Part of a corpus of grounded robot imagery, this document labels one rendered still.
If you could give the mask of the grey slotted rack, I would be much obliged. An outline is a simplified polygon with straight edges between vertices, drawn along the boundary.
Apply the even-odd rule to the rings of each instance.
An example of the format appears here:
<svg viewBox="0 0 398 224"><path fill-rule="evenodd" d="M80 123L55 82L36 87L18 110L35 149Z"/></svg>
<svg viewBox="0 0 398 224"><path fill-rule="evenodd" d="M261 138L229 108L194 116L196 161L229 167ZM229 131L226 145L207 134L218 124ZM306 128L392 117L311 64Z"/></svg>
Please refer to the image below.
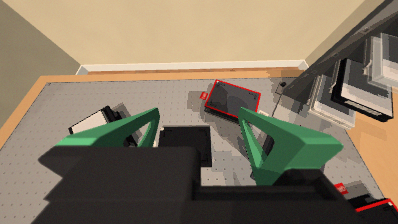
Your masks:
<svg viewBox="0 0 398 224"><path fill-rule="evenodd" d="M283 90L272 117L319 131L322 118L307 112L318 77L332 78L328 88L332 94L340 61L345 58L363 63L362 75L367 77L367 68L372 63L372 39L379 33L398 37L398 0L383 1L290 83Z"/></svg>

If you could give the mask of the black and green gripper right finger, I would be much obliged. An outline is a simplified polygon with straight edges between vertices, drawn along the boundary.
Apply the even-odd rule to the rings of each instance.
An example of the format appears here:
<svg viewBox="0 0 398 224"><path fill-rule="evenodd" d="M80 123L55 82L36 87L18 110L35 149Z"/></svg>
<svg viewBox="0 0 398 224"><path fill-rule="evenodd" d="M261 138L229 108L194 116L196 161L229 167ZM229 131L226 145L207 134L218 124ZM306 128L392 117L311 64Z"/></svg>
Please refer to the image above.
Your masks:
<svg viewBox="0 0 398 224"><path fill-rule="evenodd" d="M240 107L238 120L257 186L272 186L287 169L319 169L344 145L332 135ZM250 122L274 139L267 156Z"/></svg>

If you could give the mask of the black plate with label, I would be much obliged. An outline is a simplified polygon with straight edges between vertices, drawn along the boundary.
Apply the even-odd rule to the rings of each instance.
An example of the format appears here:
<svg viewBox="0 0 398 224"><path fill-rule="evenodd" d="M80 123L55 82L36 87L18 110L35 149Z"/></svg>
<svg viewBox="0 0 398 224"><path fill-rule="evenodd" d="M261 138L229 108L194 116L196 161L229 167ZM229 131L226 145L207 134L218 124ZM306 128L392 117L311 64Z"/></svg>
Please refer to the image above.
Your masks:
<svg viewBox="0 0 398 224"><path fill-rule="evenodd" d="M366 83L362 67L349 58L340 61L330 100L382 123L394 119L392 92Z"/></svg>

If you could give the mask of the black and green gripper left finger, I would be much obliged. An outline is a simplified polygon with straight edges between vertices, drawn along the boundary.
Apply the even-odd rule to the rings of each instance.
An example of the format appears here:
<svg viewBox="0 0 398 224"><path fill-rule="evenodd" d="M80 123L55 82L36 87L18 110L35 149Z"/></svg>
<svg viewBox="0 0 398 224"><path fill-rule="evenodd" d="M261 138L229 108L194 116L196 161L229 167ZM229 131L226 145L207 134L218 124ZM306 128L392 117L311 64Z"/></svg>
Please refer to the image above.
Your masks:
<svg viewBox="0 0 398 224"><path fill-rule="evenodd" d="M68 135L56 145L124 147L125 138L150 122L137 147L153 147L159 120L159 110L155 107L134 116Z"/></svg>

